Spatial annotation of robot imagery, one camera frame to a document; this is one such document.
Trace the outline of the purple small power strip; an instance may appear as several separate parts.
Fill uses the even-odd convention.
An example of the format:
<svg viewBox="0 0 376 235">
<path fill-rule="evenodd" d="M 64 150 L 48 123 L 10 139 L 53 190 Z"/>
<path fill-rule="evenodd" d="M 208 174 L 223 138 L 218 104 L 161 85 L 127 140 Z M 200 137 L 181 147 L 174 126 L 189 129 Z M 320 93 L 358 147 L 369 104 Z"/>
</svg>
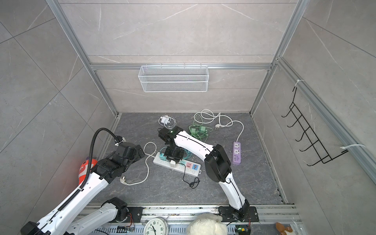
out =
<svg viewBox="0 0 376 235">
<path fill-rule="evenodd" d="M 233 143 L 233 164 L 241 164 L 241 143 L 239 142 Z"/>
</svg>

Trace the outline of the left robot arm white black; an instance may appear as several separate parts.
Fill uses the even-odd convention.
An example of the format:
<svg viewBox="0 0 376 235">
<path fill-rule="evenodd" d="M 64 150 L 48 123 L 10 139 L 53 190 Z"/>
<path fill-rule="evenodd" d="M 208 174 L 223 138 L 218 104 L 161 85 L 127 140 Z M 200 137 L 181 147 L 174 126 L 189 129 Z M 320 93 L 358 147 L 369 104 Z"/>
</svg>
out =
<svg viewBox="0 0 376 235">
<path fill-rule="evenodd" d="M 101 131 L 113 137 L 117 149 L 106 158 L 92 164 L 95 142 Z M 130 218 L 127 203 L 117 197 L 107 200 L 98 210 L 80 220 L 75 218 L 97 194 L 143 157 L 145 153 L 140 145 L 126 142 L 123 137 L 116 136 L 107 128 L 98 129 L 91 141 L 84 180 L 49 214 L 38 222 L 26 223 L 20 233 L 22 235 L 87 235 L 105 223 L 126 221 Z"/>
</svg>

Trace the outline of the white charger with black cable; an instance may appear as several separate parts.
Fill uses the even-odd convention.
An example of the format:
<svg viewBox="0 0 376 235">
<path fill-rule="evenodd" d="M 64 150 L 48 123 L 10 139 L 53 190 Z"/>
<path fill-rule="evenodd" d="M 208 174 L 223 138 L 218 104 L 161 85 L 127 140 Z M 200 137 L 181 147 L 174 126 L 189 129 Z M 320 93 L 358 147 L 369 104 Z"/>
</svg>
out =
<svg viewBox="0 0 376 235">
<path fill-rule="evenodd" d="M 191 189 L 195 189 L 198 187 L 199 183 L 200 183 L 200 179 L 199 177 L 195 176 L 194 177 L 194 180 L 192 182 L 188 182 L 185 180 L 185 176 L 186 176 L 186 173 L 187 173 L 187 167 L 185 164 L 183 163 L 178 163 L 178 162 L 175 162 L 175 165 L 173 166 L 174 169 L 177 169 L 177 170 L 180 170 L 180 166 L 182 166 L 184 169 L 183 169 L 183 177 L 182 177 L 182 181 L 186 184 L 188 184 L 188 186 L 191 188 Z"/>
</svg>

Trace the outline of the white multicolour power strip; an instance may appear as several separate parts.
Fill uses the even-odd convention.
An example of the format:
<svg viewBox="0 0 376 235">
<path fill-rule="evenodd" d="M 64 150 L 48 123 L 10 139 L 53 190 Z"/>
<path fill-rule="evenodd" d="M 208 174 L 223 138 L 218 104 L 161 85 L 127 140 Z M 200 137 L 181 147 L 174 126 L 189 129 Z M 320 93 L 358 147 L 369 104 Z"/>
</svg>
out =
<svg viewBox="0 0 376 235">
<path fill-rule="evenodd" d="M 175 162 L 173 160 L 167 160 L 164 153 L 157 152 L 157 156 L 154 158 L 153 163 L 180 173 L 186 173 L 189 176 L 198 177 L 201 174 L 201 165 L 188 160 L 180 160 Z"/>
</svg>

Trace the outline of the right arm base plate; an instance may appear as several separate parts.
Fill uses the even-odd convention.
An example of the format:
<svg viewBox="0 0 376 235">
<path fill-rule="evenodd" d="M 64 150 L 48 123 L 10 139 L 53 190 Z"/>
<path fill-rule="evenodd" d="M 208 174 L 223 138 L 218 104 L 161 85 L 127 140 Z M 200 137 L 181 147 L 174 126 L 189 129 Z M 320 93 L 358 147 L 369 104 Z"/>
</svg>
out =
<svg viewBox="0 0 376 235">
<path fill-rule="evenodd" d="M 230 206 L 220 206 L 217 209 L 223 222 L 259 222 L 256 207 L 249 206 L 239 211 Z"/>
</svg>

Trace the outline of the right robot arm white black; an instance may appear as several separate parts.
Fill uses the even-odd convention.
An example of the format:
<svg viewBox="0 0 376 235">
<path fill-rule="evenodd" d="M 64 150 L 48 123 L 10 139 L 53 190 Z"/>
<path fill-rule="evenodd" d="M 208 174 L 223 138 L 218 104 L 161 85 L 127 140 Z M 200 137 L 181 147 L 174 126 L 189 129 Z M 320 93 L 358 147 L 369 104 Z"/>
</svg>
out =
<svg viewBox="0 0 376 235">
<path fill-rule="evenodd" d="M 168 161 L 179 163 L 185 150 L 199 157 L 205 164 L 207 176 L 217 182 L 227 196 L 233 218 L 243 221 L 247 217 L 250 204 L 234 180 L 231 161 L 221 145 L 206 144 L 178 126 L 158 129 L 158 137 L 166 144 L 164 156 Z"/>
</svg>

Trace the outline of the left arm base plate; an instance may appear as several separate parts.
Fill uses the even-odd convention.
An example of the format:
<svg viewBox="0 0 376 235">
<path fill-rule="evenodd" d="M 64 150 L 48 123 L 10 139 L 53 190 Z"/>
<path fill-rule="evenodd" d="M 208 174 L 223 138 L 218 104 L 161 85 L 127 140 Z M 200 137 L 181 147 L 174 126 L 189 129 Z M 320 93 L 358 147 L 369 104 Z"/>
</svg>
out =
<svg viewBox="0 0 376 235">
<path fill-rule="evenodd" d="M 131 219 L 133 223 L 140 223 L 143 215 L 143 207 L 128 207 L 128 216 L 125 223 L 130 223 Z"/>
</svg>

